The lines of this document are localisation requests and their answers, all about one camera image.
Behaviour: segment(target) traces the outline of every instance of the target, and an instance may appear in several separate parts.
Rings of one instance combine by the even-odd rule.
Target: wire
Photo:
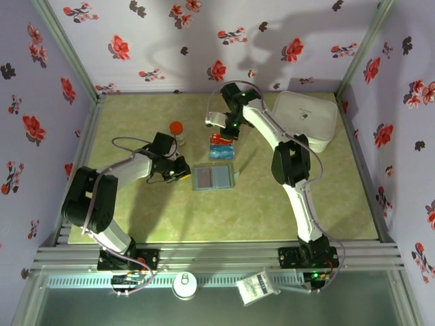
[[[164,157],[166,157],[166,158],[172,158],[177,153],[178,143],[177,143],[177,139],[175,139],[175,137],[174,137],[174,141],[175,141],[175,149],[174,149],[174,151],[172,152],[171,155],[168,154],[167,156],[164,156]]]
[[[142,143],[146,143],[148,145],[151,144],[150,141],[144,141],[143,139],[136,138],[136,137],[124,137],[123,136],[123,137],[115,137],[111,140],[111,143],[113,144],[113,146],[120,148],[120,149],[124,149],[126,151],[129,151],[130,153],[133,154],[133,158],[134,158],[134,155],[136,155],[136,151],[133,151],[131,148],[124,147],[124,146],[121,146],[121,145],[118,145],[117,143],[115,143],[115,141],[117,141],[118,139],[130,139],[132,141],[141,141]]]
[[[296,138],[294,138],[292,135],[290,135],[290,134],[288,134],[287,133],[287,131],[285,130],[285,128],[283,127],[283,126],[281,126],[281,124],[273,117],[273,115],[270,113],[270,111],[266,108],[266,104],[264,103],[264,93],[263,93],[263,91],[261,91],[261,89],[257,86],[257,85],[255,85],[255,84],[253,84],[253,83],[250,83],[250,82],[248,82],[248,81],[245,81],[245,80],[239,80],[239,79],[236,79],[236,80],[230,80],[230,81],[226,81],[226,82],[224,82],[224,83],[222,83],[222,84],[220,84],[219,86],[218,86],[218,88],[216,88],[211,94],[210,94],[210,97],[209,97],[209,100],[208,100],[208,102],[207,102],[207,118],[209,117],[209,114],[210,114],[210,102],[211,102],[211,97],[218,91],[218,90],[221,90],[222,89],[222,86],[224,86],[224,85],[228,85],[228,84],[232,84],[232,83],[242,83],[242,84],[246,84],[246,85],[249,85],[249,86],[251,86],[252,88],[254,88],[257,92],[258,92],[258,94],[260,94],[260,96],[261,96],[261,100],[260,100],[260,103],[261,103],[261,108],[262,108],[262,113],[264,114],[264,115],[267,115],[268,116],[268,118],[271,120],[271,121],[273,121],[273,123],[275,124],[275,126],[276,127],[278,127],[278,129],[279,129],[279,131],[281,132],[281,135],[282,136],[285,136],[285,137],[287,137],[288,139],[290,139],[290,140],[292,140],[293,142],[295,142],[296,144],[298,144],[298,145],[300,145],[300,146],[302,146],[302,147],[304,147],[307,151],[309,151],[311,154],[313,154],[314,155],[314,157],[315,157],[315,159],[319,162],[319,165],[320,165],[320,173],[319,173],[319,175],[316,177],[316,178],[314,178],[314,179],[312,179],[312,180],[308,180],[307,182],[305,182],[303,185],[302,185],[302,196],[304,197],[304,200],[305,200],[305,202],[307,203],[307,208],[308,208],[308,215],[309,215],[309,218],[310,218],[310,220],[314,223],[314,225],[320,230],[320,232],[321,233],[323,233],[325,236],[327,236],[331,241],[334,241],[335,243],[337,243],[337,244],[339,244],[342,248],[343,248],[343,259],[342,259],[342,261],[341,261],[341,264],[339,264],[338,265],[338,268],[337,268],[337,270],[336,270],[336,272],[334,273],[334,275],[332,276],[332,278],[323,286],[323,288],[322,288],[322,290],[324,290],[324,289],[326,289],[326,288],[328,288],[329,286],[330,286],[330,284],[334,281],[334,279],[336,278],[336,276],[337,276],[337,274],[338,274],[338,272],[340,272],[340,270],[341,270],[341,268],[343,267],[343,264],[344,264],[344,262],[345,262],[345,259],[346,259],[346,248],[345,248],[345,246],[344,246],[344,244],[341,242],[341,241],[339,241],[339,240],[337,240],[336,238],[334,238],[334,237],[332,237],[329,233],[327,233],[321,226],[320,226],[320,224],[318,224],[318,222],[315,220],[315,218],[314,218],[314,214],[313,214],[313,211],[311,210],[311,206],[310,206],[310,204],[309,204],[309,201],[308,201],[308,195],[307,195],[307,192],[309,192],[309,190],[307,189],[308,188],[308,186],[310,185],[310,184],[312,184],[312,183],[315,183],[315,182],[317,182],[317,181],[319,181],[320,179],[321,179],[321,177],[323,176],[323,174],[324,174],[324,166],[323,166],[323,164],[321,163],[321,160],[320,160],[320,158],[319,158],[319,156],[308,146],[308,145],[306,145],[306,144],[304,144],[302,141],[299,141],[298,139],[296,139]]]
[[[139,264],[139,265],[143,266],[144,268],[146,268],[148,271],[150,271],[150,277],[148,278],[148,280],[146,282],[144,282],[143,284],[138,285],[137,287],[133,288],[130,291],[129,290],[125,290],[124,292],[117,291],[118,295],[130,295],[130,294],[133,294],[135,292],[138,292],[138,291],[142,290],[144,287],[147,287],[148,285],[150,285],[153,282],[153,280],[154,280],[154,273],[153,273],[152,269],[147,264],[145,264],[144,262],[142,262],[139,259],[133,259],[133,258],[127,257],[125,255],[122,255],[120,253],[117,253],[116,251],[114,251],[114,250],[112,250],[110,248],[107,248],[102,242],[100,242],[95,237],[92,237],[92,238],[95,240],[96,243],[98,243],[101,246],[101,248],[103,248],[103,250],[110,252],[112,255],[114,255],[114,256],[116,256],[116,257],[118,257],[120,259],[125,259],[125,260],[131,261],[133,263]]]
[[[332,273],[332,271],[334,270],[334,265],[332,265],[332,262],[330,260],[326,260],[326,262],[328,263],[329,267],[330,267],[330,271],[327,273],[324,273],[324,275],[329,275]]]
[[[122,160],[122,161],[116,162],[115,164],[112,164],[112,165],[109,166],[108,168],[105,168],[105,169],[104,169],[102,172],[100,172],[100,174],[98,175],[97,179],[95,180],[94,187],[93,187],[93,189],[92,189],[92,197],[91,197],[91,199],[90,199],[88,212],[86,213],[86,218],[85,218],[84,223],[83,223],[82,235],[89,234],[89,235],[90,235],[90,236],[95,240],[95,242],[98,243],[98,244],[103,248],[103,250],[106,250],[106,251],[110,252],[112,255],[115,255],[116,257],[119,257],[119,258],[121,258],[121,259],[125,259],[125,260],[131,261],[131,262],[133,262],[133,263],[136,263],[136,264],[138,264],[138,265],[141,265],[141,266],[143,266],[144,268],[146,268],[147,270],[150,271],[150,273],[151,273],[151,277],[148,279],[148,281],[147,281],[146,283],[143,283],[143,284],[139,285],[138,287],[135,287],[135,288],[132,289],[131,291],[126,290],[125,292],[121,292],[121,291],[118,291],[118,292],[117,292],[118,295],[129,295],[129,294],[132,294],[132,293],[138,292],[139,290],[142,290],[144,287],[146,287],[146,286],[148,286],[149,284],[152,283],[152,281],[153,281],[153,279],[154,279],[154,273],[152,272],[152,269],[151,269],[147,264],[143,263],[142,261],[140,261],[140,260],[138,260],[138,259],[133,259],[133,258],[127,257],[127,256],[125,256],[125,255],[122,255],[122,254],[120,254],[120,253],[117,253],[117,252],[114,251],[113,249],[107,248],[107,247],[106,247],[102,242],[100,242],[98,239],[96,239],[96,238],[93,236],[93,234],[90,233],[89,230],[88,230],[88,225],[89,225],[89,221],[90,221],[90,216],[92,215],[92,211],[93,211],[93,209],[94,209],[94,205],[95,205],[95,196],[96,196],[96,194],[97,194],[97,189],[98,189],[98,185],[99,185],[99,183],[100,183],[101,178],[103,178],[103,176],[104,176],[106,173],[108,173],[109,171],[112,171],[112,170],[114,170],[114,169],[116,169],[116,168],[119,168],[119,167],[121,167],[121,166],[123,166],[123,165],[125,165],[125,164],[127,164],[127,163],[129,163],[129,162],[131,162],[131,161],[133,161],[133,160],[135,159],[135,156],[136,156],[136,151],[134,151],[134,150],[132,150],[132,149],[130,149],[130,148],[123,147],[123,146],[120,146],[120,145],[116,144],[115,141],[117,141],[118,139],[131,139],[131,140],[135,140],[135,141],[142,141],[142,142],[147,143],[147,144],[150,144],[150,143],[151,143],[151,142],[149,142],[149,141],[145,141],[145,140],[143,140],[143,139],[139,139],[139,138],[135,138],[135,137],[116,137],[116,138],[113,138],[113,139],[111,140],[111,143],[112,143],[115,147],[118,147],[118,148],[120,148],[120,149],[124,149],[124,150],[126,150],[126,151],[131,152],[131,156],[130,156],[129,158],[125,159],[125,160]]]
[[[311,292],[312,292],[312,290],[307,289],[306,287],[304,287],[302,285],[301,285],[301,287],[291,287],[291,286],[287,286],[287,285],[277,285],[277,288],[280,289],[280,290],[288,290],[288,291],[305,293],[305,294],[311,294]]]
[[[88,231],[87,229],[88,229],[88,225],[89,225],[89,221],[90,221],[90,216],[92,215],[92,211],[93,211],[93,209],[94,209],[94,205],[95,205],[95,196],[97,195],[98,184],[100,183],[101,178],[103,178],[103,176],[104,176],[106,173],[108,173],[109,171],[112,171],[112,170],[115,169],[115,168],[119,168],[120,166],[123,166],[123,165],[125,165],[125,164],[127,164],[127,163],[133,161],[133,159],[134,159],[135,156],[136,156],[136,151],[133,151],[133,150],[130,149],[130,148],[127,148],[127,147],[124,147],[124,146],[121,146],[121,145],[118,145],[117,143],[115,143],[115,141],[117,141],[118,139],[130,139],[130,140],[134,140],[134,141],[142,141],[142,142],[147,143],[147,144],[150,144],[150,143],[151,143],[151,142],[149,142],[149,141],[144,141],[143,139],[135,138],[135,137],[115,137],[115,138],[113,138],[113,139],[111,140],[111,143],[112,143],[115,147],[120,148],[120,149],[124,149],[124,150],[126,150],[126,151],[129,151],[129,152],[132,154],[132,156],[129,157],[129,158],[127,158],[127,159],[125,159],[125,160],[122,160],[122,161],[116,162],[115,164],[112,164],[112,165],[109,166],[108,168],[105,168],[105,169],[104,169],[104,170],[99,174],[99,176],[97,177],[97,179],[95,180],[94,187],[93,187],[93,189],[92,189],[92,197],[91,197],[91,199],[90,199],[88,212],[86,213],[86,218],[85,218],[84,223],[83,223],[82,236],[84,236],[84,235],[87,233],[87,231]]]

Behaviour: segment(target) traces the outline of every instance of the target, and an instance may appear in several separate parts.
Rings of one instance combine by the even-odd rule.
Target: white label
[[[238,281],[237,287],[245,305],[273,293],[273,288],[266,272],[261,272]]]

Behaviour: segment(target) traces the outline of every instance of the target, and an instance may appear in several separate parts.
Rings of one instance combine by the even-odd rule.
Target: small bottle
[[[178,146],[184,145],[184,130],[183,124],[180,121],[174,121],[169,125],[169,130],[177,141]]]

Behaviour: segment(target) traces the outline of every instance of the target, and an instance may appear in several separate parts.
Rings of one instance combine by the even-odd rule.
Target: green table surface
[[[308,93],[334,102],[332,93]],[[277,93],[265,95],[270,109]],[[128,156],[111,144],[114,137],[129,136],[152,141],[156,132],[169,133],[178,120],[185,129],[186,144],[180,152],[191,166],[210,163],[209,137],[217,128],[206,128],[208,94],[126,94],[108,96],[97,128],[89,166],[107,166]],[[220,96],[212,111],[225,111]],[[120,144],[136,149],[137,141]],[[192,179],[148,185],[145,179],[120,189],[114,218],[137,242],[246,241],[297,239],[296,220],[284,189],[271,173],[273,151],[261,134],[241,129],[235,145],[234,169],[240,171],[232,189],[194,192]],[[340,239],[377,238],[340,115],[333,140],[319,154],[324,176],[311,186],[315,209],[322,226]],[[311,157],[311,176],[319,164]],[[69,243],[93,242],[71,229]]]

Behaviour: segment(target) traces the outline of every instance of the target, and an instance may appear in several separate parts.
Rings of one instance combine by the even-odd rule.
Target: lavender wall
[[[426,325],[435,314],[435,3],[398,1],[343,97]]]
[[[99,92],[201,92],[232,79],[332,92],[379,0],[49,3]]]
[[[54,232],[91,101],[32,3],[0,8],[0,324],[10,325]]]

